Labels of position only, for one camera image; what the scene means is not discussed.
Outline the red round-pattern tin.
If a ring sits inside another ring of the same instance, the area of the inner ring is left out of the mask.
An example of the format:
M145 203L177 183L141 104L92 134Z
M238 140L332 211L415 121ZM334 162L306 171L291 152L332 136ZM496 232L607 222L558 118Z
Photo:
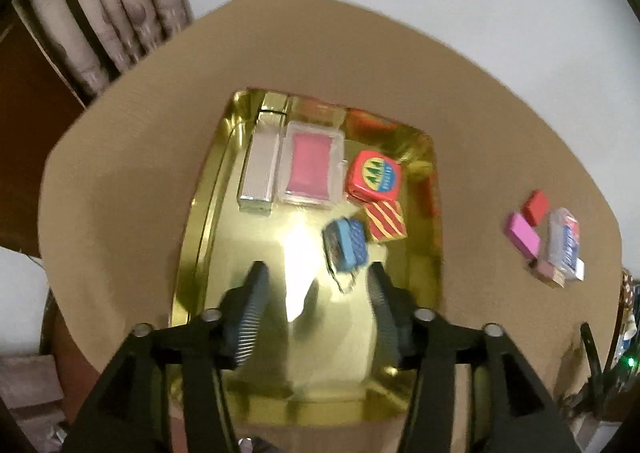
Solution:
M398 162L375 150L360 150L345 179L346 194L359 202L393 202L398 199L400 186Z

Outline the white cube zigzag pattern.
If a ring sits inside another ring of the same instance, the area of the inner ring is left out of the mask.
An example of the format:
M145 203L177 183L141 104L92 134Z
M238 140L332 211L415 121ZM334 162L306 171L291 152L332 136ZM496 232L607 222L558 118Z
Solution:
M574 279L579 282L585 280L585 262L580 258L576 260Z

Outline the red rectangular block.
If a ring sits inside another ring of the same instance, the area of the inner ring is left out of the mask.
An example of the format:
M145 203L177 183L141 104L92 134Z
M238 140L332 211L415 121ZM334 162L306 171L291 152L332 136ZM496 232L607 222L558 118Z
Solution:
M531 227L538 227L549 212L549 199L542 190L530 193L524 202L521 214Z

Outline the clear case pink insert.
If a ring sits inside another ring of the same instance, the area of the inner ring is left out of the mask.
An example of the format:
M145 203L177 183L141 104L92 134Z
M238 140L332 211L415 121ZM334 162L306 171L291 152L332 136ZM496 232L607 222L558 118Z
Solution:
M343 131L300 121L288 123L280 150L279 202L332 208L343 199L344 173Z

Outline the gold and red tin box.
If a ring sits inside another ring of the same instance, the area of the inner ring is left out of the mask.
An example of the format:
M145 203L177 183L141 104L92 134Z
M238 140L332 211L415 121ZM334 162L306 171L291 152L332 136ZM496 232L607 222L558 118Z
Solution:
M414 377L388 363L367 291L367 274L328 268L322 229L357 217L342 197L329 208L239 203L242 168L260 115L315 124L344 135L341 163L364 150L397 162L408 234L368 247L394 284L422 306L442 297L442 217L436 155L421 130L365 110L259 89L234 92L212 129L212 145L181 245L171 324L217 306L261 261L269 303L250 358L224 375L232 417L242 424L333 426L382 421L408 409Z

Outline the silver white rectangular box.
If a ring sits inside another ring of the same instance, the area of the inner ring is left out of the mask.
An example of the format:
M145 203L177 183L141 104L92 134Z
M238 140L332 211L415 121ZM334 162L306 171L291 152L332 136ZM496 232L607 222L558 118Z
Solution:
M285 116L260 112L245 154L238 203L241 210L269 214L274 202Z

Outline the pink magenta rectangular block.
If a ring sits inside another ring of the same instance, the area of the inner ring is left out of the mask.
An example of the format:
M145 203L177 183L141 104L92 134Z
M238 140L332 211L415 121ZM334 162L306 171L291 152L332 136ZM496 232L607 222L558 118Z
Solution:
M540 237L519 212L511 212L506 218L504 235L512 245L527 259L535 260L539 256Z

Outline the beige patterned curtain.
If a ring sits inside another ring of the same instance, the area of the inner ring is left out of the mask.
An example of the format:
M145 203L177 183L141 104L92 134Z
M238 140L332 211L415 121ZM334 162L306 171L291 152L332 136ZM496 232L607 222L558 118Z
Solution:
M11 0L44 58L84 104L192 22L188 0Z

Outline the blue tape measure keychain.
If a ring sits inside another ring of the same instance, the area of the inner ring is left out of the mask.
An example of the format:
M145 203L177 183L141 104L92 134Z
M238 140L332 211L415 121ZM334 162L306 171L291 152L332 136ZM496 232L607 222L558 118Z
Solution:
M335 219L323 228L322 244L332 279L342 294L349 294L369 260L363 224L356 218Z

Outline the cluttered side shelf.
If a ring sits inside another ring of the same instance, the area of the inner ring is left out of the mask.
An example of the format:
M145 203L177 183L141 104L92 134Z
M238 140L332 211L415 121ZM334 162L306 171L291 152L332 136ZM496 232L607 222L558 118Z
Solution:
M628 348L632 338L637 332L634 307L636 306L636 287L639 283L632 274L624 268L622 270L622 283L620 283L620 299L618 299L616 322L614 325L612 345L608 351L608 359L605 366L612 369Z

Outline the dusty pink small block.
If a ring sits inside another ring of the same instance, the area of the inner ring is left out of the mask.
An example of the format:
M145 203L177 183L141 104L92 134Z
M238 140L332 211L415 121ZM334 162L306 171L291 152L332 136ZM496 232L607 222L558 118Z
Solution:
M565 287L564 274L547 260L532 260L531 262L529 262L529 270L530 272L532 272L533 276L536 277L536 279L552 288Z

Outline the dental floss plastic box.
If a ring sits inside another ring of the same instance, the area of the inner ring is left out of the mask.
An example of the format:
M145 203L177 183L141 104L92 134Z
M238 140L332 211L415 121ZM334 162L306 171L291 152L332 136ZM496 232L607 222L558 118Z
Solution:
M547 260L564 277L576 277L580 234L579 222L566 208L555 209L549 216Z

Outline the brown wooden cabinet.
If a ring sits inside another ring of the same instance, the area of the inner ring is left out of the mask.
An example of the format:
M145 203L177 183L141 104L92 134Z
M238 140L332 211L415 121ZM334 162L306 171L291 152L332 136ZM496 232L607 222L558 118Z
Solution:
M14 10L1 14L0 94L1 245L38 257L44 166L84 108Z

